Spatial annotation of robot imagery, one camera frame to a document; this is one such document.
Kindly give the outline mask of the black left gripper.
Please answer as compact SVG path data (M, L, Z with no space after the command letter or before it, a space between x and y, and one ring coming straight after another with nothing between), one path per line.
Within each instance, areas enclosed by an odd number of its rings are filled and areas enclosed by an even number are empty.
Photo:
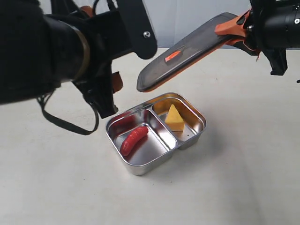
M68 15L48 15L47 22L53 30L53 42L59 38L76 37L78 41L68 40L66 52L78 60L63 58L63 51L57 50L58 74L70 76L73 85L82 93L84 100L102 119L118 112L114 104L113 93L123 88L120 72L112 72L113 57L120 52L113 46L112 38L118 28L122 27L120 14L107 11L95 14L94 9L77 9Z

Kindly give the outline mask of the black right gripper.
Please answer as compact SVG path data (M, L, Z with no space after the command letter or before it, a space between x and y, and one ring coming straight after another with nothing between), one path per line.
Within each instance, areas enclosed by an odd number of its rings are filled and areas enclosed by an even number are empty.
M251 0L251 9L243 15L239 15L227 22L218 24L214 32L217 35L236 35L236 37L225 42L238 48L250 56L255 56L256 61L260 53L266 56L271 66L271 75L284 75L288 65L286 49L288 41L286 38L286 14L288 12L288 1L286 0ZM244 24L252 16L253 34L257 47L250 46L243 38L247 35Z

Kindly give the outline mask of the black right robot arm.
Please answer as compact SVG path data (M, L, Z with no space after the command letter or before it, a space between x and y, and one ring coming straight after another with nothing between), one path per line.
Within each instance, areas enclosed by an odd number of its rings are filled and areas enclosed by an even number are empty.
M251 8L227 22L215 33L232 36L227 42L250 55L268 59L271 75L282 76L288 69L286 50L300 46L300 2L298 0L252 0Z

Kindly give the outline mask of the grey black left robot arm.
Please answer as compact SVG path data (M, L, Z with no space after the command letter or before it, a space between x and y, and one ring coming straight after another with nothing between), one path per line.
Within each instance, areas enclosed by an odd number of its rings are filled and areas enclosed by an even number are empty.
M87 19L46 15L35 1L0 3L0 102L41 98L72 82L102 118L114 115L111 60Z

